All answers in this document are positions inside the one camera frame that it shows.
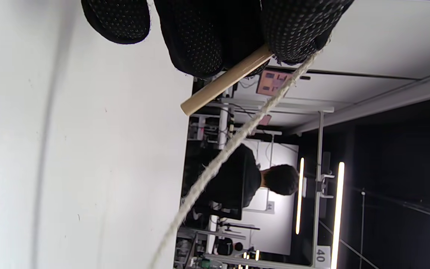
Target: person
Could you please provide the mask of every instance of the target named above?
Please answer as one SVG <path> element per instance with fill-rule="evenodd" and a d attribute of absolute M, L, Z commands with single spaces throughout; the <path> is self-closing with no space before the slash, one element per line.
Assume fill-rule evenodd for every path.
<path fill-rule="evenodd" d="M 197 160 L 206 167 L 219 152 L 219 150 L 206 149 L 197 156 Z M 198 175 L 203 172 L 203 167 L 200 167 Z M 298 180 L 297 170 L 287 164 L 260 171 L 253 151 L 242 144 L 222 164 L 201 194 L 200 200 L 215 201 L 222 203 L 224 207 L 238 208 L 242 194 L 237 186 L 244 183 L 243 207 L 247 207 L 259 188 L 268 188 L 276 194 L 292 195 L 297 191 Z"/>

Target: black t-shirt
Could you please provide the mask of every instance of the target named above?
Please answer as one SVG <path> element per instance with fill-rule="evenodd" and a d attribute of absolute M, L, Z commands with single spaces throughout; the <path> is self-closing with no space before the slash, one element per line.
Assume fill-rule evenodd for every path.
<path fill-rule="evenodd" d="M 210 157 L 208 160 L 205 159 L 203 164 L 208 165 L 219 152 L 219 150 L 211 151 Z M 222 164 L 217 175 L 208 183 L 205 192 L 213 201 L 237 208 L 240 206 L 239 199 L 242 195 L 240 186 L 243 180 L 243 207 L 247 207 L 261 186 L 261 174 L 253 151 L 244 144 L 240 145 Z"/>

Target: gloved hand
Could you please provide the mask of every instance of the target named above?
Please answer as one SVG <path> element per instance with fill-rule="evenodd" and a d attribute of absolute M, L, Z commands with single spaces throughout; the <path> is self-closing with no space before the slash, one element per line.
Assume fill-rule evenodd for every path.
<path fill-rule="evenodd" d="M 353 0 L 154 0 L 174 66 L 198 78 L 232 68 L 264 43 L 295 65 L 320 50 Z M 146 0 L 82 0 L 106 39 L 135 44 L 149 34 Z M 248 76 L 260 73 L 260 66 Z"/>

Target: wooden dowel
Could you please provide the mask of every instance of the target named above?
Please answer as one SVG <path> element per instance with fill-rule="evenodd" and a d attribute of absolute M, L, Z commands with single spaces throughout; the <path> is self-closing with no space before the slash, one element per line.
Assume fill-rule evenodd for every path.
<path fill-rule="evenodd" d="M 198 109 L 205 106 L 208 102 L 224 92 L 228 87 L 237 83 L 251 71 L 257 69 L 272 56 L 273 53 L 268 50 L 268 46 L 266 44 L 261 46 L 243 61 L 237 63 L 233 68 L 192 95 L 189 99 L 183 102 L 180 107 L 187 116 L 192 115 Z"/>

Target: vertical light bar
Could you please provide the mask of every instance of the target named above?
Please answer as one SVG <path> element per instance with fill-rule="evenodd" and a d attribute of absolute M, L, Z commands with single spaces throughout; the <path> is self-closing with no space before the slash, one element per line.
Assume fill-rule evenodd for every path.
<path fill-rule="evenodd" d="M 300 233 L 300 222 L 302 218 L 302 196 L 303 196 L 303 173 L 304 173 L 304 158 L 300 163 L 300 178 L 298 182 L 298 208 L 296 210 L 296 234 Z"/>
<path fill-rule="evenodd" d="M 331 269 L 338 264 L 339 232 L 341 228 L 341 206 L 343 204 L 343 182 L 345 180 L 345 163 L 339 163 L 338 187 L 336 189 L 336 208 L 334 210 L 333 252 L 331 254 Z"/>

